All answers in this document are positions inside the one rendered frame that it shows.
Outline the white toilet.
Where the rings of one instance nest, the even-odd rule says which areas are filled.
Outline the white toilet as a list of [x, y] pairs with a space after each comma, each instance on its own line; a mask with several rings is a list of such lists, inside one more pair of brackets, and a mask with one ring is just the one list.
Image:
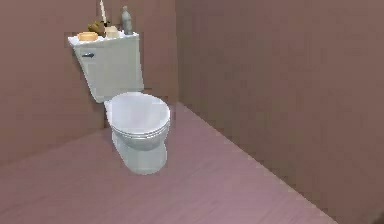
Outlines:
[[171, 111], [162, 99], [144, 92], [140, 35], [120, 33], [94, 41], [68, 39], [94, 101], [102, 104], [112, 142], [125, 166], [141, 175], [167, 162]]

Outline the grey spray bottle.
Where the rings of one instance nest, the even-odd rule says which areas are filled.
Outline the grey spray bottle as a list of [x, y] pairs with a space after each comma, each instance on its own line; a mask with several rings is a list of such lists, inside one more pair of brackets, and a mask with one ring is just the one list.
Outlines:
[[125, 35], [132, 35], [133, 34], [133, 29], [132, 29], [132, 18], [130, 13], [128, 12], [128, 7], [123, 6], [122, 7], [122, 27], [124, 30]]

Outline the brown cloth lump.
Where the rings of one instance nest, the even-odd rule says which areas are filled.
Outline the brown cloth lump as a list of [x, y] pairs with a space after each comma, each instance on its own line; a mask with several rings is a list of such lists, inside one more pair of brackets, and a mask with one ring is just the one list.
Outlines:
[[87, 26], [89, 32], [95, 32], [99, 36], [105, 35], [105, 30], [109, 26], [109, 22], [94, 21], [92, 24]]

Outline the orange round soap bar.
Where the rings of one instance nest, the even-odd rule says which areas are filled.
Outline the orange round soap bar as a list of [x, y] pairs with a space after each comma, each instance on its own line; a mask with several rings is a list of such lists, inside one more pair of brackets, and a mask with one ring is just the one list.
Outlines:
[[77, 34], [79, 41], [96, 41], [98, 34], [96, 32], [81, 32]]

